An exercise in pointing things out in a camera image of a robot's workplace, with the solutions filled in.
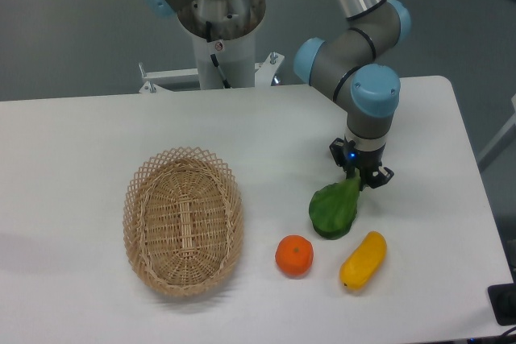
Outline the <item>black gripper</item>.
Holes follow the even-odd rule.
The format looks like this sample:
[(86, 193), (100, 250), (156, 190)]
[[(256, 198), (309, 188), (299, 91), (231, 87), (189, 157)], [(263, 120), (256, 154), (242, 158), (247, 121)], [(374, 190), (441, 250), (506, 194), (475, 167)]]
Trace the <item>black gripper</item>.
[(383, 167), (381, 159), (384, 147), (373, 151), (363, 151), (354, 141), (336, 138), (329, 146), (335, 164), (342, 168), (347, 178), (353, 178), (356, 170), (360, 172), (360, 190), (377, 189), (389, 183), (394, 171)]

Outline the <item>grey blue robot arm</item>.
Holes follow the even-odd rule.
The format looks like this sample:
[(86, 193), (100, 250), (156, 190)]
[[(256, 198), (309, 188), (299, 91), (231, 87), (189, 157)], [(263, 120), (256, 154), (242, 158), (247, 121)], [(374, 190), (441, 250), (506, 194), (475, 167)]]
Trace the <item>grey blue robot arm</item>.
[[(192, 37), (203, 89), (257, 85), (253, 36), (263, 22), (265, 0), (145, 1), (158, 15), (177, 16)], [(393, 177), (382, 156), (401, 88), (398, 75), (377, 57), (404, 40), (411, 17), (397, 0), (339, 4), (347, 30), (331, 42), (308, 39), (293, 70), (347, 113), (344, 137), (331, 144), (331, 154), (348, 177), (374, 189)]]

